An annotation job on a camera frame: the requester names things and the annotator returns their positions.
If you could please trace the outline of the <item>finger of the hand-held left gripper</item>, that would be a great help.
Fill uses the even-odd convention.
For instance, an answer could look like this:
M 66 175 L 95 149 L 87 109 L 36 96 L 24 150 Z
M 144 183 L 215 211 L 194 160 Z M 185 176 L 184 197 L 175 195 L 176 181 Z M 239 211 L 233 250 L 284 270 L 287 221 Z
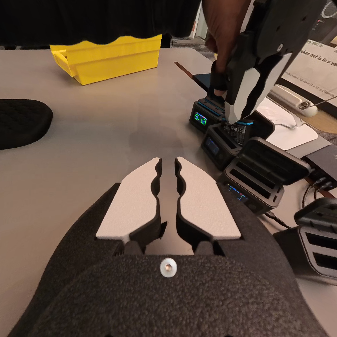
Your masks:
M 254 88 L 254 93 L 252 93 L 252 112 L 273 88 L 291 56 L 292 52 L 284 55 L 273 54 L 258 66 L 261 76 Z
M 254 105 L 249 96 L 262 73 L 260 68 L 229 69 L 229 82 L 224 104 L 225 118 L 229 124 L 234 124 L 252 114 Z

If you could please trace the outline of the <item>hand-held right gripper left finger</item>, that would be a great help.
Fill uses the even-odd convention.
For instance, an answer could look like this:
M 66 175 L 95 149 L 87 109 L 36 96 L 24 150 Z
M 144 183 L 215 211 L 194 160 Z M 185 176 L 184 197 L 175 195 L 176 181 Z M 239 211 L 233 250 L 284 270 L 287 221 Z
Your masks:
M 123 244 L 136 241 L 140 247 L 162 237 L 158 194 L 162 175 L 162 159 L 153 158 L 129 173 L 117 188 L 95 237 L 120 240 Z

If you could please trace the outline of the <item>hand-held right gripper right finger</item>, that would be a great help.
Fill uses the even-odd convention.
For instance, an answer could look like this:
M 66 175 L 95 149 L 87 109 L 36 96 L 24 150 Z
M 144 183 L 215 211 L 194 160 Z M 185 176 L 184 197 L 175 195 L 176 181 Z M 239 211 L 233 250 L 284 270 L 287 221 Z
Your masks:
M 241 232 L 216 181 L 183 157 L 176 158 L 178 235 L 192 248 L 200 242 L 237 240 Z

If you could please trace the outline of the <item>black camera battery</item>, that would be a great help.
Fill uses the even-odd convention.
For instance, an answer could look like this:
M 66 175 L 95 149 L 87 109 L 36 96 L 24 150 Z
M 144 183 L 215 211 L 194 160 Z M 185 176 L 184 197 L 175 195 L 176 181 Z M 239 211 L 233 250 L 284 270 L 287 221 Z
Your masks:
M 224 113 L 224 111 L 222 109 L 218 109 L 215 106 L 211 105 L 211 107 L 209 107 L 209 106 L 207 106 L 207 105 L 205 105 L 205 104 L 203 104 L 203 103 L 201 103 L 199 101 L 197 102 L 197 104 L 200 105 L 201 107 L 207 109 L 208 111 L 212 112 L 216 116 L 220 116 L 221 114 Z
M 243 146 L 246 141 L 249 140 L 253 126 L 253 120 L 244 119 L 236 123 L 229 124 L 228 132 L 238 145 Z

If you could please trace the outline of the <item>black battery charging case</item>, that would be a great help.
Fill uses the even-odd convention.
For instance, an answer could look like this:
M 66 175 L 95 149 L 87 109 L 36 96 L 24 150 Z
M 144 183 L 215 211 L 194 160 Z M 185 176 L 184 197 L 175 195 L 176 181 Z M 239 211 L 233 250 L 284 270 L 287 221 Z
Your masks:
M 266 140 L 275 130 L 274 124 L 257 111 L 248 116 L 248 119 L 254 121 L 250 138 L 260 137 Z M 220 124 L 209 126 L 201 143 L 201 148 L 220 171 L 230 164 L 243 147 L 230 136 L 228 125 L 229 122 L 222 120 Z
M 253 137 L 224 169 L 217 185 L 259 216 L 278 207 L 284 186 L 304 179 L 310 172 L 308 163 L 260 137 Z
M 297 227 L 273 234 L 297 278 L 337 284 L 337 201 L 319 198 L 295 213 Z
M 209 107 L 212 105 L 224 111 L 224 107 L 220 104 L 220 102 L 208 96 L 201 98 L 198 101 Z M 212 112 L 198 105 L 198 101 L 194 102 L 193 104 L 189 122 L 201 132 L 206 133 L 209 126 L 221 123 L 222 119 L 225 118 L 225 113 L 221 114 L 220 116 L 216 116 Z

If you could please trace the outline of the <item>person's left forearm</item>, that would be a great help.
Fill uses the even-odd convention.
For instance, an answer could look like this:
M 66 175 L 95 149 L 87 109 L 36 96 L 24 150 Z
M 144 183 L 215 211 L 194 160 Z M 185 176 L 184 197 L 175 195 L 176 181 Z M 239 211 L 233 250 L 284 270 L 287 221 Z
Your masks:
M 1 0 L 0 42 L 26 47 L 187 37 L 199 6 L 193 0 Z

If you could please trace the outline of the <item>person's left hand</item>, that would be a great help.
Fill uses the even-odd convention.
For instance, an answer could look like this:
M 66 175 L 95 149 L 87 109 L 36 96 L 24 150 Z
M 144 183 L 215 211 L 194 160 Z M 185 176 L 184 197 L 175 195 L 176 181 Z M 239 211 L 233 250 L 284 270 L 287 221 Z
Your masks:
M 217 54 L 216 72 L 224 73 L 227 60 L 240 34 L 250 0 L 203 0 L 208 27 L 205 46 Z

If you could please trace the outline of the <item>dark flat pad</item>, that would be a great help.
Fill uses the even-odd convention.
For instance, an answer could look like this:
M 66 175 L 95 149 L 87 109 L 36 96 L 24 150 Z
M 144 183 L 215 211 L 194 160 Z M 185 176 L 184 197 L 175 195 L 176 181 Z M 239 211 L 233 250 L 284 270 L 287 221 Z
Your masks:
M 194 74 L 192 75 L 192 79 L 206 92 L 209 90 L 210 87 L 210 79 L 211 74 Z

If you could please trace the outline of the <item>white instruction sheet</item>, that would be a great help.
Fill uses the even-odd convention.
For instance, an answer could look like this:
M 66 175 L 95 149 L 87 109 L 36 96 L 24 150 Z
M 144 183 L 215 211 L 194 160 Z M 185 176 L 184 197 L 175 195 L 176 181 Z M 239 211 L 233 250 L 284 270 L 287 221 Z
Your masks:
M 335 37 L 322 44 L 308 40 L 282 78 L 328 103 L 337 104 L 337 47 Z

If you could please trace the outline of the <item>white stand base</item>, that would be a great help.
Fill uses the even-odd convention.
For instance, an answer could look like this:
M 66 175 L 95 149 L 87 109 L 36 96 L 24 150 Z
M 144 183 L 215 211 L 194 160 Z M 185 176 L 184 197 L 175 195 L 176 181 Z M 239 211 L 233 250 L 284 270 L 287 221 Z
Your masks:
M 295 148 L 318 138 L 317 132 L 301 118 L 269 98 L 265 98 L 256 111 L 275 126 L 275 130 L 267 138 L 267 141 L 283 150 Z

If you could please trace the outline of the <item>black multi-port power hub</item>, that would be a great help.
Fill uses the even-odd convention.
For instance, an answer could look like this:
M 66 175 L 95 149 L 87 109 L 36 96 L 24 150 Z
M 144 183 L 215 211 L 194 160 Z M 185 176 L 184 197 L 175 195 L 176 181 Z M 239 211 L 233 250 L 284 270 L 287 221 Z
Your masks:
M 313 153 L 307 154 L 301 158 L 309 164 L 312 171 L 309 178 L 312 181 L 317 181 L 324 178 L 325 181 L 330 181 L 333 185 L 337 182 L 337 147 L 335 145 L 327 145 Z

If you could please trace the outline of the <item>yellow plastic bin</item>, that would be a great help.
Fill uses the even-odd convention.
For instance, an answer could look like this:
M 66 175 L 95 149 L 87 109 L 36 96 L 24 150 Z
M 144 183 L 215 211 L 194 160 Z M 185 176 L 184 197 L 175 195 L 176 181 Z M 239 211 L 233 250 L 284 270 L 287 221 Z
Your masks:
M 162 36 L 123 36 L 109 44 L 50 45 L 54 60 L 81 85 L 156 68 Z

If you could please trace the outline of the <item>black quilted pad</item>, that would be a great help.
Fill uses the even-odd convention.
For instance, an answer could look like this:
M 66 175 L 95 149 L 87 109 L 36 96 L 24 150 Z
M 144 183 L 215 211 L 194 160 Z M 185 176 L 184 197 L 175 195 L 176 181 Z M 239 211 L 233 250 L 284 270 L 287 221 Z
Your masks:
M 53 112 L 31 99 L 0 99 L 0 149 L 13 149 L 40 140 L 49 130 Z

